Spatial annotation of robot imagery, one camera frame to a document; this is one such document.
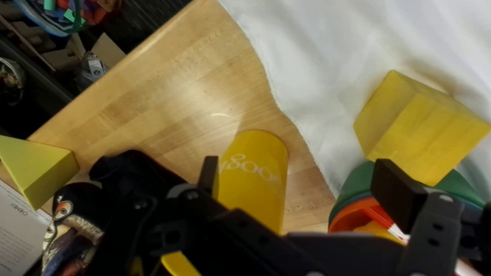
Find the white fabric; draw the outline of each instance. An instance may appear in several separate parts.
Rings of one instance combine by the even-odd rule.
[[[390,68],[491,120],[488,0],[221,0],[258,51],[278,105],[338,194],[364,160],[353,120]],[[459,170],[491,199],[491,136]]]

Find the yellow foam block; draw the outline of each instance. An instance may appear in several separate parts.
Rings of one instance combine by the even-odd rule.
[[[0,159],[33,208],[40,208],[79,171],[71,150],[2,134]]]
[[[436,185],[490,130],[458,99],[395,70],[355,120],[369,159],[390,157],[429,185]]]

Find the wooden board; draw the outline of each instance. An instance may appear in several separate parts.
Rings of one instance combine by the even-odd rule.
[[[203,157],[244,128],[267,128],[290,148],[284,228],[326,231],[333,196],[261,61],[220,2],[195,0],[30,139],[73,148],[83,171],[140,148],[195,182]]]

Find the black plastic part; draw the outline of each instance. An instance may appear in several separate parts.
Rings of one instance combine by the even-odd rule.
[[[344,276],[378,274],[392,276],[402,255],[404,246],[376,235],[355,234],[289,234],[289,240],[315,255],[330,271]]]
[[[404,232],[410,232],[427,200],[427,189],[390,159],[378,159],[372,177],[372,194]]]
[[[398,274],[453,276],[464,202],[432,193],[412,231]]]
[[[217,179],[217,171],[218,171],[218,156],[206,156],[201,166],[201,174],[198,179],[198,188],[212,194],[215,179]]]
[[[111,220],[86,274],[128,274],[134,257],[139,255],[139,242],[146,220],[157,203],[152,196],[126,197]]]

